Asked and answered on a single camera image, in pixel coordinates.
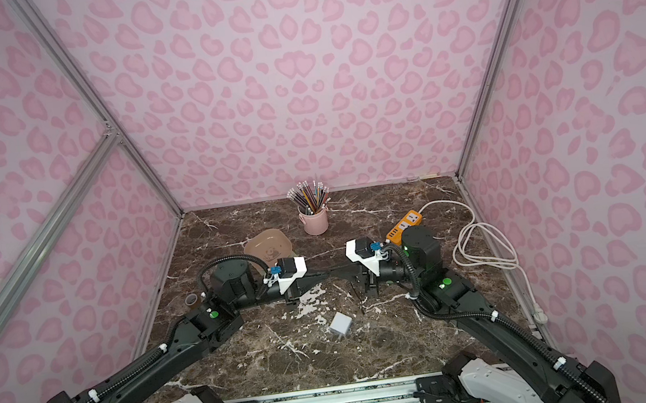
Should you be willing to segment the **white usb charger adapter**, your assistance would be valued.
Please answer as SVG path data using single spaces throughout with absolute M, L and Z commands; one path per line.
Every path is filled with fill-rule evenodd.
M 353 318 L 343 313 L 336 313 L 329 325 L 331 333 L 338 336 L 347 336 L 352 328 Z

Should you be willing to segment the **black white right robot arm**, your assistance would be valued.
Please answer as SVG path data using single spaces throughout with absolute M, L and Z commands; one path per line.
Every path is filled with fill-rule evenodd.
M 500 312 L 472 282 L 443 264 L 439 241 L 426 227 L 403 231 L 399 243 L 350 240 L 351 277 L 367 290 L 385 282 L 406 284 L 414 309 L 451 322 L 508 366 L 503 372 L 467 352 L 444 366 L 455 395 L 490 403 L 622 403 L 609 369 L 588 366 L 551 347 Z

